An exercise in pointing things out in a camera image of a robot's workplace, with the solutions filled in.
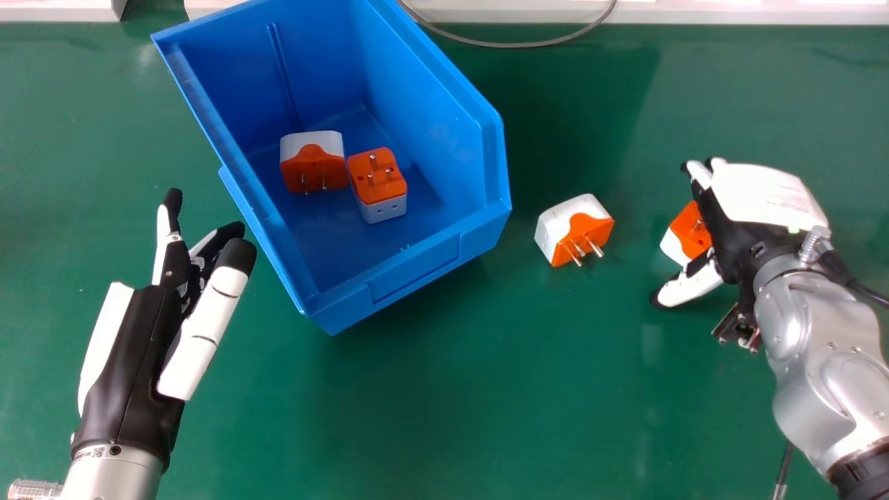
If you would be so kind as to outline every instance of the orange and white plug adapter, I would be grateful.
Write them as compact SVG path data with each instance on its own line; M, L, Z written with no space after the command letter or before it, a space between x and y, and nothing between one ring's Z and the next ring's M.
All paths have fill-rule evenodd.
M342 134L333 130L290 133L281 138L281 175L291 193L348 186Z
M695 201L685 206L661 239L661 251L681 266L707 252L711 246L713 241Z
M591 194L571 198L553 206L537 219L534 241L547 261L558 267L588 254L602 258L602 247L608 242L614 219Z
M348 157L348 176L368 224L407 214L407 181L391 149L372 149Z

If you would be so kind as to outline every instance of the bin floor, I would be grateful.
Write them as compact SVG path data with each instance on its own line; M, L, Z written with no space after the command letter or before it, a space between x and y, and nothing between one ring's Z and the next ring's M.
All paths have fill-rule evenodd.
M293 194L281 178L278 142L248 158L306 260L318 292L325 292L452 223L420 169L401 152L363 108L311 130L342 133L346 155L386 146L396 153L407 180L407 214L364 222L351 188Z

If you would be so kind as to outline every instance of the green tabletop surface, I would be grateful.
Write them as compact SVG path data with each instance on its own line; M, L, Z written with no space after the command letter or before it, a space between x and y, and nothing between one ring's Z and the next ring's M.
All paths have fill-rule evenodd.
M149 282L165 190L185 192L192 243L240 218L148 38L185 19L134 0L121 24L0 25L4 484L64 479L93 323L111 281ZM505 122L501 242L336 337L260 254L159 497L768 498L784 446L772 373L710 338L729 287L649 306L676 271L658 243L690 199L681 162L773 165L889 290L889 29L606 25L515 52L436 40ZM537 216L584 192L616 220L605 258L551 269ZM832 496L797 454L788 499Z

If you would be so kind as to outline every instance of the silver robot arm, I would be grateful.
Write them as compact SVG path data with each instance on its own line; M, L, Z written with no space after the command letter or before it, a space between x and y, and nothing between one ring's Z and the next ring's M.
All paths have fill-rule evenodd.
M655 290L652 304L670 309L738 285L740 299L713 335L765 348L781 431L840 498L889 498L889 367L877 316L853 292L885 298L850 276L797 177L721 158L683 171L713 247ZM776 497L783 492L779 485Z
M182 193L157 211L152 285L112 283L84 357L64 485L15 480L9 500L154 500L180 419L246 287L256 248L234 222L189 250Z

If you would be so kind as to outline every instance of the blue plastic bin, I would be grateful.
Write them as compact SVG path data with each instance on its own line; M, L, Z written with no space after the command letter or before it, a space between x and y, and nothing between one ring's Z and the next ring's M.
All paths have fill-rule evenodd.
M503 123L393 0L254 0L152 36L296 307L336 334L494 247L511 210ZM294 195L283 135L391 148L407 215Z

